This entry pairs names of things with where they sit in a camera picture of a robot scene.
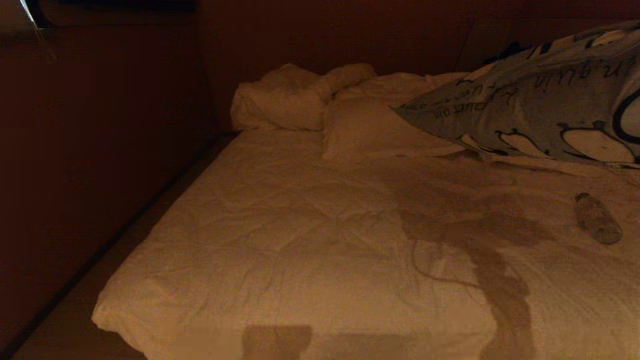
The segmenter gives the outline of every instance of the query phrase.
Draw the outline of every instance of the headboard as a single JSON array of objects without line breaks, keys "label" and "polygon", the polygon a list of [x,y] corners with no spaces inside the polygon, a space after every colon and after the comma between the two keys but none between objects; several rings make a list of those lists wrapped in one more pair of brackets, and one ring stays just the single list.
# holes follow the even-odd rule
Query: headboard
[{"label": "headboard", "polygon": [[238,83],[285,63],[325,73],[472,70],[510,41],[533,45],[640,17],[636,0],[200,0],[198,21],[222,129]]}]

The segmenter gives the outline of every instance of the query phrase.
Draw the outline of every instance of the water bottle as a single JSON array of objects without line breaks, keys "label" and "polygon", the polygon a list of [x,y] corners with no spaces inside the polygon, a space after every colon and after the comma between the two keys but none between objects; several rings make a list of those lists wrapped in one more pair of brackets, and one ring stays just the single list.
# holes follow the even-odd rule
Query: water bottle
[{"label": "water bottle", "polygon": [[594,240],[605,245],[622,240],[622,228],[598,199],[581,193],[575,197],[575,201],[578,226]]}]

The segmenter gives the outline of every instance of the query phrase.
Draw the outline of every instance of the bed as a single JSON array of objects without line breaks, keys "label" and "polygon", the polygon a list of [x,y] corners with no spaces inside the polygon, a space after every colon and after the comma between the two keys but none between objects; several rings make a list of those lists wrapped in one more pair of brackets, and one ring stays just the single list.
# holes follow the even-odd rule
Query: bed
[{"label": "bed", "polygon": [[[392,117],[464,74],[328,75],[272,112],[235,92],[243,131],[110,278],[101,329],[154,360],[637,358],[636,170],[489,163]],[[622,241],[579,229],[582,192]]]}]

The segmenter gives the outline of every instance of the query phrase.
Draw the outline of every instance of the wrinkled sheet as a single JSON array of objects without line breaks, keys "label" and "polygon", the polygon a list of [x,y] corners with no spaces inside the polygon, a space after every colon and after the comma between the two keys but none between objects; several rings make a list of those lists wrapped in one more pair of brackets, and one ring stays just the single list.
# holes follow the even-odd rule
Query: wrinkled sheet
[{"label": "wrinkled sheet", "polygon": [[[242,133],[93,321],[154,360],[637,359],[637,187],[469,152],[335,164],[321,142]],[[577,227],[579,192],[609,206],[621,242]]]}]

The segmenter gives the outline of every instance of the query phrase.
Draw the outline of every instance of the pillow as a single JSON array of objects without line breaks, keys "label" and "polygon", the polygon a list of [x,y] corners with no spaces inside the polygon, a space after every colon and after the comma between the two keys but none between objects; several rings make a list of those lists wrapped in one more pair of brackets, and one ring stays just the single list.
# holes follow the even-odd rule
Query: pillow
[{"label": "pillow", "polygon": [[368,64],[337,68],[325,76],[287,64],[260,81],[242,83],[231,105],[234,129],[322,130],[333,93],[375,76]]},{"label": "pillow", "polygon": [[393,156],[444,156],[464,148],[420,131],[390,108],[464,74],[422,77],[396,73],[338,92],[325,108],[323,159],[364,161]]},{"label": "pillow", "polygon": [[640,168],[638,21],[501,59],[395,109],[423,131],[494,158]]}]

